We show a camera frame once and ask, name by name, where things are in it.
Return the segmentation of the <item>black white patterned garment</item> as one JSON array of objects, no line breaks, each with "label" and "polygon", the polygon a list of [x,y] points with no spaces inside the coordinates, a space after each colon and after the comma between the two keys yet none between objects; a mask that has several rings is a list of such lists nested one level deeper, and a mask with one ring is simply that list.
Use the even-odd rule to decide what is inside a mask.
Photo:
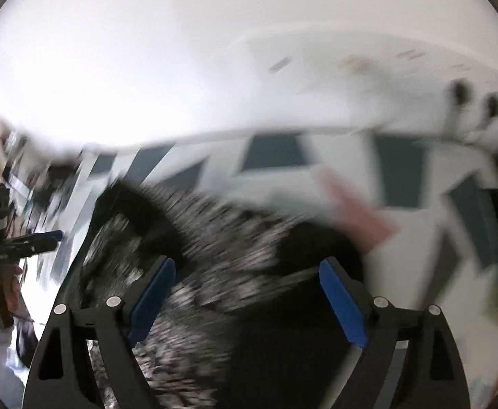
[{"label": "black white patterned garment", "polygon": [[134,348],[161,408],[317,408],[349,344],[320,285],[336,259],[363,281],[361,249],[330,226],[164,184],[108,186],[59,296],[120,296],[160,256],[176,281]]}]

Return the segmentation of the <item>geometric patterned bed sheet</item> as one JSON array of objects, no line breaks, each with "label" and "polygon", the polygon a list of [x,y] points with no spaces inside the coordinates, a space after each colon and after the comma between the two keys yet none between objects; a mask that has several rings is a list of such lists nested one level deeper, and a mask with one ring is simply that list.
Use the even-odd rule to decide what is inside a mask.
[{"label": "geometric patterned bed sheet", "polygon": [[[478,148],[376,133],[254,134],[84,151],[66,172],[67,197],[55,220],[64,239],[54,256],[38,261],[42,291],[29,303],[37,319],[65,303],[60,287],[103,191],[115,182],[164,184],[345,234],[361,249],[364,278],[358,282],[371,296],[399,308],[442,309],[461,356],[469,408],[485,408],[494,399],[498,171]],[[361,350],[348,344],[317,408],[333,406],[359,359]]]}]

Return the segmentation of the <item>black power plug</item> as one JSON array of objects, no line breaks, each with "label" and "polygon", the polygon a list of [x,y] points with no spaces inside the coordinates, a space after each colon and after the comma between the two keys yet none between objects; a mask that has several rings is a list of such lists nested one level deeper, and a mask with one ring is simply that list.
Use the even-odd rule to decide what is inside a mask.
[{"label": "black power plug", "polygon": [[484,102],[484,120],[486,123],[493,122],[498,118],[498,93],[489,93]]},{"label": "black power plug", "polygon": [[470,82],[465,79],[457,79],[452,82],[450,88],[453,105],[461,109],[472,99],[472,88]]}]

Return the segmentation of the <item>white wall socket panel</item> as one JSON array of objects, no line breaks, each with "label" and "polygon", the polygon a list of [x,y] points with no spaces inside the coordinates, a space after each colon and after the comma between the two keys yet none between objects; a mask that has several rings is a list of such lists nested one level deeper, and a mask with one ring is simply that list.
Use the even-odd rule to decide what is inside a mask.
[{"label": "white wall socket panel", "polygon": [[[269,127],[381,130],[449,136],[498,150],[498,65],[417,37],[340,25],[282,26],[242,35],[229,49],[240,104]],[[452,82],[472,99],[453,105]]]}]

